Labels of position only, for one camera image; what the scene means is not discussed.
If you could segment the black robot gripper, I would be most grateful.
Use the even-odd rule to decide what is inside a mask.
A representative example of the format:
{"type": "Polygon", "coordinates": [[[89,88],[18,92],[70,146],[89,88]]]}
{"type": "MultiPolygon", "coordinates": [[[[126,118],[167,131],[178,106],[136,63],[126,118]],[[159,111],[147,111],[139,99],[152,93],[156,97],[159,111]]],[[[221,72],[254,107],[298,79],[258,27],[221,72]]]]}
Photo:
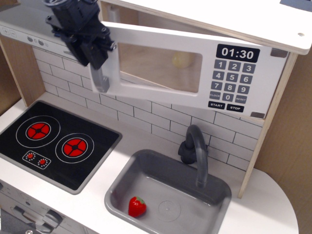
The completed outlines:
{"type": "Polygon", "coordinates": [[[67,48],[83,66],[89,63],[95,70],[108,59],[105,50],[113,51],[116,44],[110,38],[110,30],[98,19],[99,6],[96,0],[45,0],[44,5],[53,12],[45,20],[56,37],[90,39],[90,42],[65,42],[67,48]]]}

